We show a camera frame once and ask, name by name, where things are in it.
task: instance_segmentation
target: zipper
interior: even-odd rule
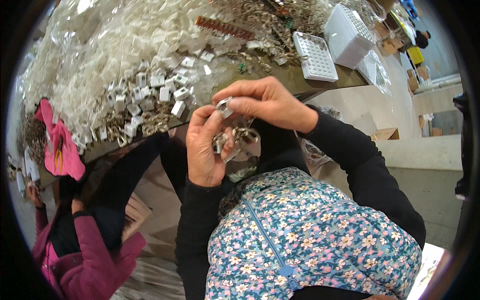
[[[287,280],[288,280],[288,285],[290,286],[290,288],[293,291],[296,291],[297,289],[299,289],[299,285],[298,285],[297,281],[295,279],[293,279],[293,277],[292,277],[293,267],[285,264],[285,261],[283,260],[283,258],[280,256],[280,254],[276,250],[275,245],[273,244],[272,240],[268,237],[267,232],[265,231],[264,227],[262,226],[262,223],[260,222],[260,219],[257,217],[257,214],[253,210],[253,207],[250,205],[250,203],[245,198],[243,198],[243,196],[241,196],[240,193],[237,192],[236,194],[242,200],[242,202],[245,204],[245,206],[247,207],[250,215],[252,215],[255,223],[257,224],[257,227],[258,227],[261,235],[264,237],[265,241],[270,246],[270,249],[272,249],[273,254],[275,255],[276,259],[278,260],[278,263],[280,264],[280,270],[278,271],[278,273],[281,276],[286,277]]]

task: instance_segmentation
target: workbench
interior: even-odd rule
[[[300,65],[278,66],[276,63],[270,63],[270,65],[272,66],[272,71],[270,74],[264,71],[259,71],[252,74],[237,73],[231,79],[219,83],[216,90],[219,91],[237,80],[260,79],[269,75],[278,78],[279,81],[283,83],[283,85],[299,100],[308,99],[316,94],[320,94],[328,90],[368,85],[358,71],[352,70],[344,66],[335,65],[338,74],[338,80],[331,83],[326,81],[304,79]],[[193,111],[196,108],[197,107],[195,106],[191,109],[186,108],[180,119],[172,117],[169,121],[169,127],[175,128],[188,123],[190,121]],[[96,159],[102,157],[103,155],[117,149],[119,149],[117,141],[109,142],[108,140],[105,140],[101,142],[93,142],[88,146],[88,149],[85,150],[85,153],[80,157],[84,164],[89,164]],[[41,168],[40,170],[40,178],[42,187],[47,187],[55,180],[57,180],[57,178],[50,174],[45,169],[45,167]]]

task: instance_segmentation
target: zipper pull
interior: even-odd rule
[[[287,278],[288,285],[290,286],[290,288],[293,291],[296,291],[297,289],[299,289],[298,282],[295,279],[293,279],[293,277],[292,277],[292,274],[293,274],[293,267],[292,266],[285,265],[285,266],[280,268],[278,273],[281,276],[285,276]]]

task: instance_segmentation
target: black long-sleeve shirt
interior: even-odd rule
[[[356,203],[384,212],[413,236],[423,249],[426,235],[423,219],[398,188],[397,181],[385,166],[382,153],[369,136],[323,113],[319,113],[315,128],[301,136],[309,139],[345,170]],[[221,186],[204,188],[187,180],[175,255],[177,272],[183,280],[188,300],[204,299],[206,275],[210,267],[207,244],[218,225],[218,206],[224,195]],[[369,295],[360,292],[314,286],[296,290],[291,299],[343,300],[367,297]]]

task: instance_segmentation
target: pipe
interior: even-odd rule
[[[457,73],[457,74],[431,80],[429,84],[420,86],[418,89],[413,91],[413,93],[420,94],[429,90],[442,88],[442,87],[446,87],[453,84],[459,84],[461,82],[462,82],[462,79],[460,78],[460,74]]]

